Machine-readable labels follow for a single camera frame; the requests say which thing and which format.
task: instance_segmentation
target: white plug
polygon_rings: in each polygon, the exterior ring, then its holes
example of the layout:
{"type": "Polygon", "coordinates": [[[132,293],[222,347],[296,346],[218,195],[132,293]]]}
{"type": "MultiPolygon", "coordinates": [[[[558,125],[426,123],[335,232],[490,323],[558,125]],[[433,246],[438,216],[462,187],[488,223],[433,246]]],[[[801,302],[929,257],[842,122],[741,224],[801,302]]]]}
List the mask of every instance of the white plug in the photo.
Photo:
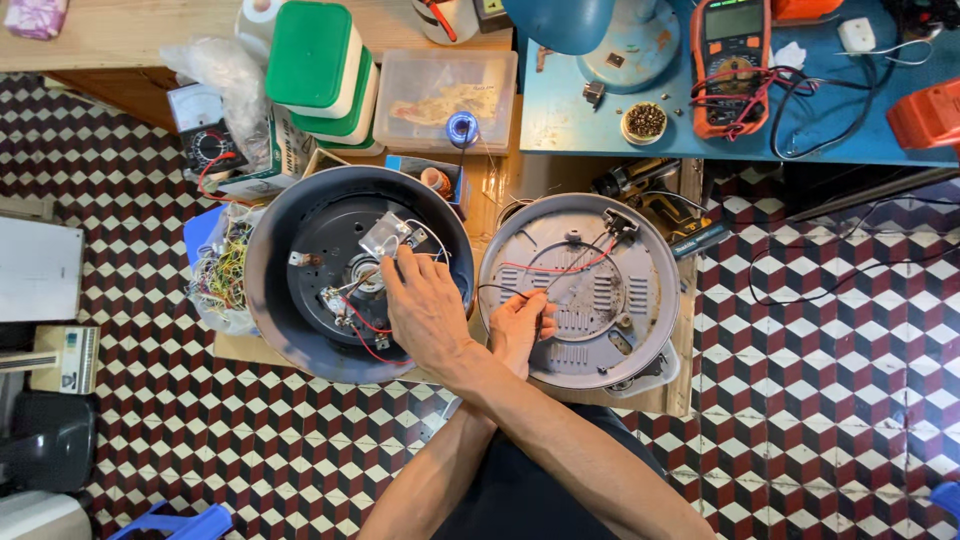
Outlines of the white plug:
{"type": "Polygon", "coordinates": [[[870,27],[867,17],[844,22],[837,32],[840,33],[840,41],[848,53],[869,53],[876,48],[874,29],[870,27]]]}

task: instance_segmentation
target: blue spool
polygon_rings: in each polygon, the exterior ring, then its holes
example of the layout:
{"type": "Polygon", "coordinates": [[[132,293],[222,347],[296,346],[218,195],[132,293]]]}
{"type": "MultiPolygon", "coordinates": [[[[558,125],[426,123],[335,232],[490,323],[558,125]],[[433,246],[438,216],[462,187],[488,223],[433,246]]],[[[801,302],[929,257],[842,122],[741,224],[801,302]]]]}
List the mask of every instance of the blue spool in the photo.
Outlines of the blue spool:
{"type": "Polygon", "coordinates": [[[450,144],[461,150],[473,146],[479,136],[480,125],[476,116],[465,110],[454,112],[446,121],[446,138],[450,139],[450,144]]]}

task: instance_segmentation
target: green lid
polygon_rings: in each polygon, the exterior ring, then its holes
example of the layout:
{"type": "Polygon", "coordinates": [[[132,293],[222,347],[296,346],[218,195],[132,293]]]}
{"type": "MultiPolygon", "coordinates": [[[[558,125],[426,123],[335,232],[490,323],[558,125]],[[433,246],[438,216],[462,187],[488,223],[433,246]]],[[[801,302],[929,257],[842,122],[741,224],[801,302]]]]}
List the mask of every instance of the green lid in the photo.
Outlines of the green lid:
{"type": "Polygon", "coordinates": [[[347,136],[357,129],[360,121],[360,112],[363,110],[363,98],[367,93],[367,82],[370,79],[370,66],[373,64],[373,55],[367,47],[360,53],[360,74],[357,75],[357,87],[353,92],[353,104],[350,112],[343,118],[320,118],[290,112],[290,118],[298,128],[312,134],[332,136],[347,136]]]}
{"type": "Polygon", "coordinates": [[[322,146],[326,150],[366,150],[376,144],[373,140],[373,122],[370,123],[370,130],[367,132],[367,138],[360,144],[341,144],[339,142],[330,142],[329,140],[317,140],[317,146],[322,146]]]}
{"type": "Polygon", "coordinates": [[[276,15],[267,96],[281,105],[326,109],[337,101],[353,18],[340,4],[290,1],[276,15]]]}

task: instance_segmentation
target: hand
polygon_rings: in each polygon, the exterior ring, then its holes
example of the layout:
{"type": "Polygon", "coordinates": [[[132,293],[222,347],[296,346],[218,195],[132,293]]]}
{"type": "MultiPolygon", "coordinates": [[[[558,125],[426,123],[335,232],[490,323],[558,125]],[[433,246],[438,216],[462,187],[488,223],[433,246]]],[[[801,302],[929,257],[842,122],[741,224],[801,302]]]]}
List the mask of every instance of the hand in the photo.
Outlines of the hand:
{"type": "Polygon", "coordinates": [[[487,350],[470,337],[460,290],[445,264],[407,245],[380,260],[393,337],[413,360],[446,383],[464,358],[487,350]],[[397,272],[403,273],[403,281],[397,272]]]}
{"type": "Polygon", "coordinates": [[[543,313],[540,339],[553,337],[557,333],[557,321],[549,315],[557,310],[557,305],[547,303],[543,289],[528,290],[523,296],[515,295],[491,314],[490,340],[493,355],[526,380],[530,371],[530,351],[534,348],[534,334],[537,332],[537,314],[543,313]]]}

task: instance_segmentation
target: person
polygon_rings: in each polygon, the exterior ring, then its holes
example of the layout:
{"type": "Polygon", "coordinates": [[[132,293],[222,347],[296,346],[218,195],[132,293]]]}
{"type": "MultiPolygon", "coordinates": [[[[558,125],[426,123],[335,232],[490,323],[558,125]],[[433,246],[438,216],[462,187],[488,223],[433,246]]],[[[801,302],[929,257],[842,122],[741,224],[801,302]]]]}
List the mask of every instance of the person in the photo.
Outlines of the person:
{"type": "Polygon", "coordinates": [[[537,315],[541,338],[557,330],[542,290],[492,314],[488,351],[445,264],[404,245],[381,274],[394,339],[463,403],[384,491],[361,540],[715,538],[609,409],[526,382],[537,315]]]}

